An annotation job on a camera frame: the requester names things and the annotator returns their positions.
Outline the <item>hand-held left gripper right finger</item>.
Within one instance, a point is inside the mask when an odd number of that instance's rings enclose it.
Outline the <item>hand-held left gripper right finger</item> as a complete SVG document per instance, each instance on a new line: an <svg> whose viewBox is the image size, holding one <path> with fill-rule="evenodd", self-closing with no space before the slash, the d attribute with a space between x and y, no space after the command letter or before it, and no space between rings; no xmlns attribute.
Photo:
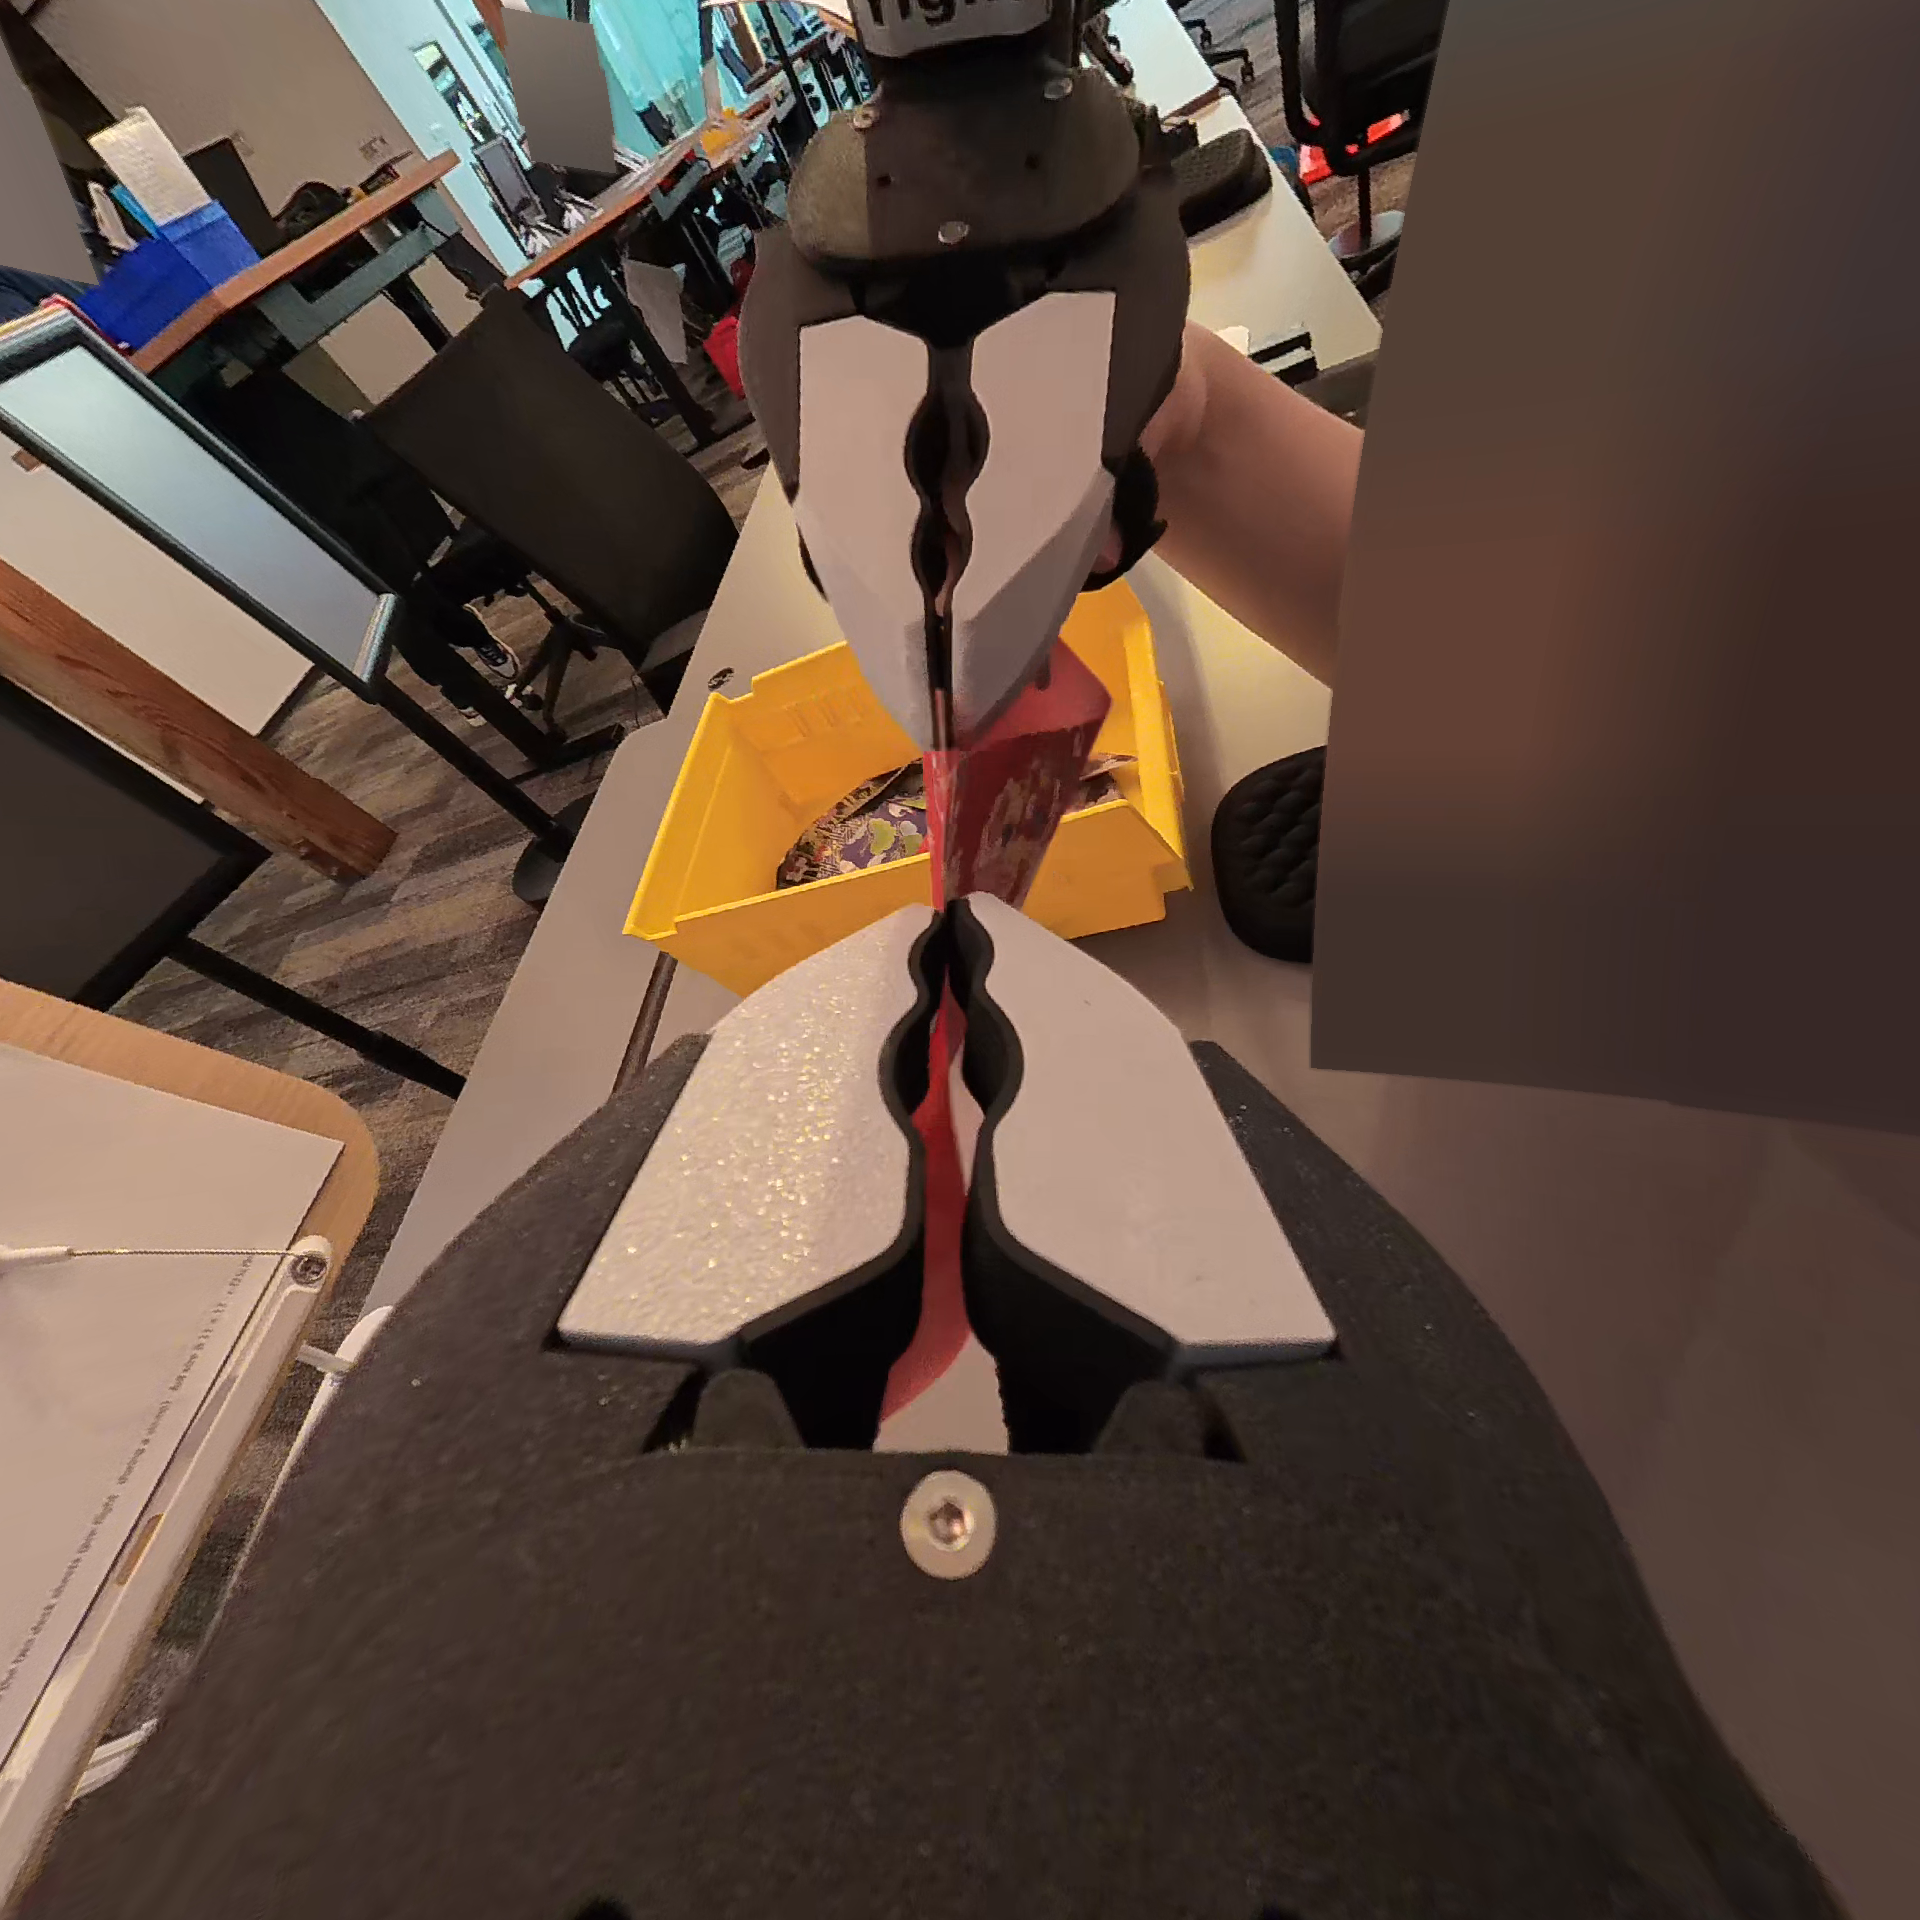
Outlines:
<svg viewBox="0 0 1920 1920"><path fill-rule="evenodd" d="M1014 1285L1089 1308L1155 1372L1332 1348L1286 1229L1152 1000L992 896L953 907L953 995L980 1120L968 1195Z"/></svg>

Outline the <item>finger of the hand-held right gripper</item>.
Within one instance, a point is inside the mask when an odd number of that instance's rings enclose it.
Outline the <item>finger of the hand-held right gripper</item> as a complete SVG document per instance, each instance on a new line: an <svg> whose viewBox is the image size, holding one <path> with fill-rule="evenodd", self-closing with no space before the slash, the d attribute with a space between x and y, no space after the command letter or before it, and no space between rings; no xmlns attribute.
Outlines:
<svg viewBox="0 0 1920 1920"><path fill-rule="evenodd" d="M945 428L918 336L864 316L801 329L800 541L870 693L934 753L953 745Z"/></svg>
<svg viewBox="0 0 1920 1920"><path fill-rule="evenodd" d="M951 593L951 733L982 738L1035 678L1113 521L1104 462L1107 291L1054 292L980 331L968 386L987 428Z"/></svg>

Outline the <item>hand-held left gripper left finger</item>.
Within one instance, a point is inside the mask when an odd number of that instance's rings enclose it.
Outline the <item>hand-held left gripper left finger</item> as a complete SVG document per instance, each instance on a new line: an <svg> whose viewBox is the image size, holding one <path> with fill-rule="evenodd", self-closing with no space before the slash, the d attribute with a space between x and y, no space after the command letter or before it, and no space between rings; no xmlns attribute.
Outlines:
<svg viewBox="0 0 1920 1920"><path fill-rule="evenodd" d="M708 1033L559 1309L572 1348L891 1370L921 1318L939 918L904 906Z"/></svg>

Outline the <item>yellow plastic bin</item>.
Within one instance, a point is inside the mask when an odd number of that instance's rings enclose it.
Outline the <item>yellow plastic bin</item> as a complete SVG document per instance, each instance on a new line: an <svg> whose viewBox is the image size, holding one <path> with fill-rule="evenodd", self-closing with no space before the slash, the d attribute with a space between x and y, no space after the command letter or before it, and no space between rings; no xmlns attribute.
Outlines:
<svg viewBox="0 0 1920 1920"><path fill-rule="evenodd" d="M1064 939L1165 916L1191 886L1183 770L1157 637L1126 584L1084 595L1064 642L1110 693L1097 753L1117 754L1117 796L1067 813L1024 912ZM816 950L925 906L927 856L777 886L801 827L907 763L907 733L868 691L845 642L712 693L669 790L625 931L685 970L751 995Z"/></svg>

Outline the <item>red floral origami paper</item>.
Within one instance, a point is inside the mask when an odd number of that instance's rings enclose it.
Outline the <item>red floral origami paper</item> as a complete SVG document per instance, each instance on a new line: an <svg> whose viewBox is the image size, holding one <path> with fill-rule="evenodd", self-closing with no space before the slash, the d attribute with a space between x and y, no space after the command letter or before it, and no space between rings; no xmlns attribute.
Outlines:
<svg viewBox="0 0 1920 1920"><path fill-rule="evenodd" d="M1035 682L972 747L923 756L934 906L973 894L1007 906L1027 900L1108 712L1107 685L1056 641ZM948 990L934 1002L929 1038L918 1049L927 1083L913 1104L925 1170L918 1328L888 1374L881 1420L925 1394L968 1340L961 1278L968 1177L951 1093L967 1017Z"/></svg>

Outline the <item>person's right forearm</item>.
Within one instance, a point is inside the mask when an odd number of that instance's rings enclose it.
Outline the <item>person's right forearm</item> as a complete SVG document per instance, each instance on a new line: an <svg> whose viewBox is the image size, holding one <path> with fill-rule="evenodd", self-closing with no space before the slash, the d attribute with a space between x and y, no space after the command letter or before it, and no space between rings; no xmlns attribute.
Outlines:
<svg viewBox="0 0 1920 1920"><path fill-rule="evenodd" d="M1363 428L1224 350L1198 448L1207 480L1191 584L1332 685Z"/></svg>

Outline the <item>person's right hand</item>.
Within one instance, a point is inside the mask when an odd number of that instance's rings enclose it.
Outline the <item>person's right hand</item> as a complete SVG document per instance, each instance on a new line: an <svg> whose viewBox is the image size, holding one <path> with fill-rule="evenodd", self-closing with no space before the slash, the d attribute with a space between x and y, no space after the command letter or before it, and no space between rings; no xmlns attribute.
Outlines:
<svg viewBox="0 0 1920 1920"><path fill-rule="evenodd" d="M1140 454L1152 483L1143 526L1175 572L1215 595L1240 557L1233 533L1233 473L1252 460L1257 422L1273 379L1233 342L1192 320L1159 411L1143 429Z"/></svg>

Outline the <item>pile of folded origami papers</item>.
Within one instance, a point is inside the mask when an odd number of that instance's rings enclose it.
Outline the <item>pile of folded origami papers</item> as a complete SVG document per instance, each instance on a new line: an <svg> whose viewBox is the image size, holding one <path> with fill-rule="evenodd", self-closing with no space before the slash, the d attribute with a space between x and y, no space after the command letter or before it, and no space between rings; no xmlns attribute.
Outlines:
<svg viewBox="0 0 1920 1920"><path fill-rule="evenodd" d="M1076 731L927 753L849 789L784 852L775 889L927 858L934 900L1031 898L1063 819L1119 800L1133 754L1095 753Z"/></svg>

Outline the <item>black mesh office chair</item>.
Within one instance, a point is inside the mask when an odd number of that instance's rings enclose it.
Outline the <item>black mesh office chair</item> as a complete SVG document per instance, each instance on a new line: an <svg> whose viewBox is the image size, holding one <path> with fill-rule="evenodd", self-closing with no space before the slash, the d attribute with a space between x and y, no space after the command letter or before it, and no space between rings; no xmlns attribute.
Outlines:
<svg viewBox="0 0 1920 1920"><path fill-rule="evenodd" d="M1356 184L1357 213L1329 250L1365 301L1393 277L1404 217L1376 213L1376 166L1417 150L1446 2L1275 2L1286 130L1332 176Z"/></svg>

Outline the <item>wooden top desk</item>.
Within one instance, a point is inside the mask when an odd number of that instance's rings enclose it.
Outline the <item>wooden top desk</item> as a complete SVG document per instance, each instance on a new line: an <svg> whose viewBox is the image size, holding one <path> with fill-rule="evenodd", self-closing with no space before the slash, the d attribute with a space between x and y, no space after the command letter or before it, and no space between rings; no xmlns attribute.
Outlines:
<svg viewBox="0 0 1920 1920"><path fill-rule="evenodd" d="M385 294L399 294L399 313L427 350L446 348L451 329L413 275L461 232L444 195L461 164L460 153L446 150L352 200L128 350L132 368L173 397L213 379L231 386L257 370L288 368Z"/></svg>

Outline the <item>white board stand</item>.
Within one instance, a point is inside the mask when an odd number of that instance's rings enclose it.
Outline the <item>white board stand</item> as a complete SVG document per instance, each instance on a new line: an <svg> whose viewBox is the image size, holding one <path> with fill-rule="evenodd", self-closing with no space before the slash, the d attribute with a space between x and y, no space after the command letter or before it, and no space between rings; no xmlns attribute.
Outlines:
<svg viewBox="0 0 1920 1920"><path fill-rule="evenodd" d="M341 1380L383 1328L390 1312L379 1308L353 1323L337 1350L311 1341L308 1325L337 1265L337 1248L321 1235L302 1237L273 1257L268 1288L237 1325L231 1353L177 1437L159 1452L153 1488L128 1512L125 1536L108 1552L86 1610L4 1752L4 1907L15 1902L69 1808L123 1772L153 1730L143 1725L134 1734L103 1740L112 1708L171 1606L284 1378L307 1370L320 1378L320 1392L278 1467L273 1493L337 1397Z"/></svg>

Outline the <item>wooden instruction board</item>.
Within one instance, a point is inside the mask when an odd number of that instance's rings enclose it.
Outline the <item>wooden instruction board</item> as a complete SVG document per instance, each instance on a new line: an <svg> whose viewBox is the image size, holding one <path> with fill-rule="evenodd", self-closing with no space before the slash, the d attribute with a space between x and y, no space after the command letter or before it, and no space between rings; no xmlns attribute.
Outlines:
<svg viewBox="0 0 1920 1920"><path fill-rule="evenodd" d="M337 1094L4 982L4 1245L321 1235L341 1269L375 1195L376 1152ZM187 1259L4 1273L4 1752L268 1281L265 1262Z"/></svg>

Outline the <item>blue storage bin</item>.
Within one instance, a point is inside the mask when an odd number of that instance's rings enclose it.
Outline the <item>blue storage bin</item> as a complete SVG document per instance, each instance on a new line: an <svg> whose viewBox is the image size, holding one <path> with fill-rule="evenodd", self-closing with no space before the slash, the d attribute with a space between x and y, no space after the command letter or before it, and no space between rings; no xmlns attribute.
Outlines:
<svg viewBox="0 0 1920 1920"><path fill-rule="evenodd" d="M257 262L225 206L207 200L119 257L96 286L76 294L76 307L112 345L139 350Z"/></svg>

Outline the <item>wooden beam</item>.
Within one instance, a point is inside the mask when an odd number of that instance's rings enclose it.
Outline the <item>wooden beam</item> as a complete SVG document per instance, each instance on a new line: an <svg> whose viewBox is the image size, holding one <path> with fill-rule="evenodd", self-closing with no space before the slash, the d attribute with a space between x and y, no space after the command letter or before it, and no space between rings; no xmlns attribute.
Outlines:
<svg viewBox="0 0 1920 1920"><path fill-rule="evenodd" d="M1 674L328 880L363 880L396 848L392 827L12 564L1 564Z"/></svg>

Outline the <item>white tethered pin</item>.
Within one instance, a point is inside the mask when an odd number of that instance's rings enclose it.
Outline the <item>white tethered pin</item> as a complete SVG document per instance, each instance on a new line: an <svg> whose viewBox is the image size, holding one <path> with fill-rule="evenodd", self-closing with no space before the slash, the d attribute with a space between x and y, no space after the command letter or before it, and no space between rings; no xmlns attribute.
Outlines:
<svg viewBox="0 0 1920 1920"><path fill-rule="evenodd" d="M326 1237L303 1237L292 1245L70 1245L70 1243L7 1243L1 1245L1 1273L21 1273L35 1267L80 1262L265 1262L271 1272L286 1272L295 1285L320 1285L333 1267L336 1248Z"/></svg>

